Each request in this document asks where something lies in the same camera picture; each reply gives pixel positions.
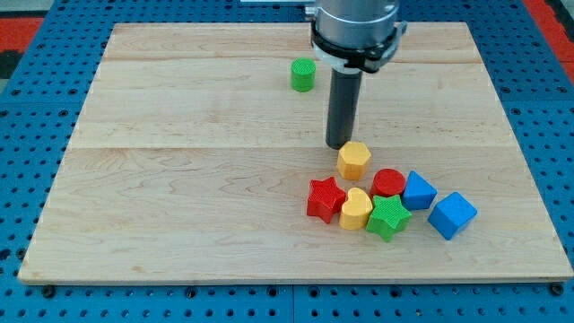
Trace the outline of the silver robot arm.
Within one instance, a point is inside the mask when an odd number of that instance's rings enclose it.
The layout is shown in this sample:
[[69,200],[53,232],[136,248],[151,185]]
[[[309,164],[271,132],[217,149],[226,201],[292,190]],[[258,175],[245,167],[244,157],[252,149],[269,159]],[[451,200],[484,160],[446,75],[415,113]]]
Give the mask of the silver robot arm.
[[305,7],[316,57],[342,74],[375,74],[399,48],[408,23],[396,0],[317,0]]

